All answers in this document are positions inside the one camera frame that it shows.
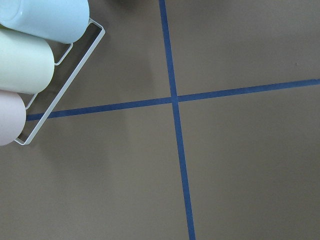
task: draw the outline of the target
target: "cup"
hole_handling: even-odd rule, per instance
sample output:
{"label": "cup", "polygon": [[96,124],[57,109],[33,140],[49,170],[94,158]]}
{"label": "cup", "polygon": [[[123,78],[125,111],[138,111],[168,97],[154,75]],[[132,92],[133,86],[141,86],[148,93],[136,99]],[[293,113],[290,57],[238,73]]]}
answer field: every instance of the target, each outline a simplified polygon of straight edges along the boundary
{"label": "cup", "polygon": [[0,90],[37,94],[50,83],[55,60],[42,38],[0,28]]}
{"label": "cup", "polygon": [[21,97],[15,92],[0,90],[0,146],[14,141],[25,123],[26,108]]}
{"label": "cup", "polygon": [[0,24],[64,44],[85,33],[90,17],[88,0],[0,0]]}

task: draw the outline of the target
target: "mug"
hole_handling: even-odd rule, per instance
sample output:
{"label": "mug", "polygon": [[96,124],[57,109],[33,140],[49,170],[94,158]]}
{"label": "mug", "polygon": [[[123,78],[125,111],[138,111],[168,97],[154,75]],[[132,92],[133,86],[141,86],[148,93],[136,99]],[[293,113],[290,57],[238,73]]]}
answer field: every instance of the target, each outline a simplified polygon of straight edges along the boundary
{"label": "mug", "polygon": [[0,146],[14,141],[25,123],[26,108],[21,97],[15,92],[0,90]]}
{"label": "mug", "polygon": [[88,0],[0,0],[0,24],[64,44],[85,33],[90,17]]}
{"label": "mug", "polygon": [[0,28],[0,90],[37,94],[50,83],[55,60],[42,38]]}

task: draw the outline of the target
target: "vertical blue line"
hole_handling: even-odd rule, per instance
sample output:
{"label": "vertical blue line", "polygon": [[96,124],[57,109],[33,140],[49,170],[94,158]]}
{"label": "vertical blue line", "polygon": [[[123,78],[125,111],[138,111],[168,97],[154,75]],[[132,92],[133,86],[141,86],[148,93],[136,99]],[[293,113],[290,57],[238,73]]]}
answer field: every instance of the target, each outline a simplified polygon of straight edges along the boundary
{"label": "vertical blue line", "polygon": [[163,31],[163,38],[164,38],[166,64],[168,68],[168,76],[169,76],[169,84],[170,84],[170,92],[171,92],[175,135],[176,135],[176,142],[177,142],[178,156],[179,156],[179,163],[180,163],[186,221],[187,221],[189,239],[196,240],[194,218],[193,218],[192,206],[191,206],[189,181],[188,181],[188,173],[187,173],[187,165],[186,165],[184,140],[183,140],[181,119],[180,119],[180,112],[179,112],[179,102],[178,102],[177,86],[176,86],[176,79],[175,79],[175,70],[174,70],[174,63],[173,63],[173,57],[172,57],[171,41],[170,41],[165,0],[159,0],[159,6],[160,6],[160,13],[161,13],[161,23],[162,23],[162,31]]}

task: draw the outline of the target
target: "light blue mug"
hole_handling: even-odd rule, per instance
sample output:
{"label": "light blue mug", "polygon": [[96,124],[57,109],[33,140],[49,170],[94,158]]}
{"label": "light blue mug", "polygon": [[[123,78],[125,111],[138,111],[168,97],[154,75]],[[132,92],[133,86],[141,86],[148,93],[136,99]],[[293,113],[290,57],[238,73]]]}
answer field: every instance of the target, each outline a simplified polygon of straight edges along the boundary
{"label": "light blue mug", "polygon": [[88,0],[0,0],[0,24],[64,44],[85,33],[90,17]]}

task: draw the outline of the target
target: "blue tape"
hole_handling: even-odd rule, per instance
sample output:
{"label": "blue tape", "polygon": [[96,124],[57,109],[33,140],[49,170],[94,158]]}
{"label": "blue tape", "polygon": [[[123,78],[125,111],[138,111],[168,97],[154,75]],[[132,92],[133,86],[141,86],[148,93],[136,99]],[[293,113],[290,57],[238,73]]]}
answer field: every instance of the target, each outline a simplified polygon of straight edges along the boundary
{"label": "blue tape", "polygon": [[180,119],[180,112],[179,112],[179,102],[178,102],[178,95],[177,95],[175,70],[174,70],[173,56],[172,56],[172,50],[171,50],[171,41],[170,41],[170,33],[169,33],[165,0],[159,0],[159,6],[160,6],[160,13],[161,13],[161,23],[162,23],[162,31],[163,31],[163,39],[164,39],[164,47],[165,47],[165,55],[166,55],[166,64],[168,69],[170,92],[171,92],[171,98],[172,98],[172,110],[173,110],[176,142],[177,142],[177,148],[178,148],[186,221],[187,221],[189,239],[196,240],[194,218],[192,213],[192,205],[191,205],[191,197],[190,197],[190,189],[189,189],[189,181],[188,181],[188,173],[187,173],[187,165],[186,165],[184,140],[183,140],[181,119]]}
{"label": "blue tape", "polygon": [[186,101],[194,101],[194,100],[201,100],[201,99],[212,99],[212,98],[220,98],[220,97],[233,96],[233,95],[252,94],[252,93],[299,88],[299,87],[306,87],[306,86],[313,86],[313,85],[320,85],[320,79],[291,81],[291,82],[275,83],[275,84],[269,84],[269,85],[250,86],[250,87],[243,87],[243,88],[236,88],[236,89],[229,89],[229,90],[182,95],[178,97],[178,101],[186,102]]}
{"label": "blue tape", "polygon": [[[124,103],[110,104],[110,105],[91,106],[91,107],[83,107],[83,108],[76,108],[76,109],[69,109],[69,110],[62,110],[62,111],[53,111],[48,118],[53,119],[53,118],[61,118],[61,117],[67,117],[67,116],[109,112],[109,111],[115,111],[115,110],[140,108],[140,107],[155,106],[155,105],[170,104],[170,103],[171,103],[171,97],[141,100],[141,101],[131,101],[131,102],[124,102]],[[26,120],[27,121],[40,120],[43,115],[44,115],[43,113],[31,114],[26,117]]]}

